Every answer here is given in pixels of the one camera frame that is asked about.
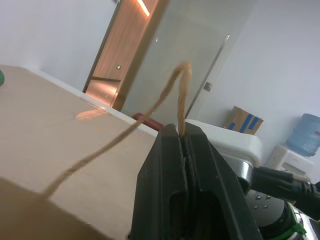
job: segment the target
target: white wall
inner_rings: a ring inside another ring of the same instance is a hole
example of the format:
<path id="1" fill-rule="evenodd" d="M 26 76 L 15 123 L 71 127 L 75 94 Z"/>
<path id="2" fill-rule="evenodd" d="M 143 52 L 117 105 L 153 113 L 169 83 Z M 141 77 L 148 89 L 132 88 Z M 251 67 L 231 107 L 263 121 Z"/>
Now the white wall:
<path id="1" fill-rule="evenodd" d="M 266 159 L 303 113 L 320 116 L 319 13 L 318 0 L 259 0 L 193 117 L 221 126 L 236 105 L 263 118 L 256 135 Z M 320 153 L 312 159 L 320 169 Z"/>
<path id="2" fill-rule="evenodd" d="M 122 112 L 144 113 L 159 98 L 170 74 L 182 61 L 192 61 L 189 105 L 227 34 L 226 51 L 236 41 L 256 0 L 172 0 L 155 32 Z M 178 84 L 152 114 L 163 124 L 177 121 Z"/>
<path id="3" fill-rule="evenodd" d="M 40 69 L 82 91 L 115 8 L 113 0 L 3 0 L 0 64 Z"/>

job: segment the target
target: cardboard box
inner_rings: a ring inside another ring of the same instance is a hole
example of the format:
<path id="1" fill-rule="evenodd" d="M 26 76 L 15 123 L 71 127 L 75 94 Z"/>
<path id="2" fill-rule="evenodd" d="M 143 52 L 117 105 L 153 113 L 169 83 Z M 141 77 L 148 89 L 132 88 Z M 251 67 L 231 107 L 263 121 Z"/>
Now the cardboard box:
<path id="1" fill-rule="evenodd" d="M 234 106 L 223 127 L 232 131 L 254 135 L 264 121 Z"/>

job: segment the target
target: glass door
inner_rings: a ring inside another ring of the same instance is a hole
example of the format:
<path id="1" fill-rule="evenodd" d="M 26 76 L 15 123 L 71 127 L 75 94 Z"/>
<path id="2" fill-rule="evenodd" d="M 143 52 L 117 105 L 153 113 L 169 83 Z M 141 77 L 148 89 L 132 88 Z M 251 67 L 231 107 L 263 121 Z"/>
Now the glass door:
<path id="1" fill-rule="evenodd" d="M 122 112 L 144 113 L 160 95 L 174 68 L 192 62 L 192 81 L 187 108 L 197 94 L 228 29 L 220 27 L 224 18 L 222 0 L 171 0 L 137 72 Z M 161 124 L 177 122 L 178 84 L 152 115 Z"/>

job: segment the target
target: red object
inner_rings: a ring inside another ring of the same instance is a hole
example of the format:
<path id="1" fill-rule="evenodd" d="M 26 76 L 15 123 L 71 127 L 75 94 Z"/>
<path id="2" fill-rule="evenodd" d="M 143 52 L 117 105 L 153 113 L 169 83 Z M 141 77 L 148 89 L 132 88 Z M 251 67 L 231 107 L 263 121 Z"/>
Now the red object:
<path id="1" fill-rule="evenodd" d="M 140 112 L 138 112 L 137 114 L 133 115 L 133 119 L 134 120 L 138 120 L 138 119 L 141 119 L 144 115 Z M 157 122 L 155 120 L 153 120 L 152 118 L 149 119 L 149 120 L 144 120 L 143 122 L 144 125 L 148 126 L 149 128 L 152 128 L 156 131 L 160 131 L 164 126 L 160 123 L 160 122 Z"/>

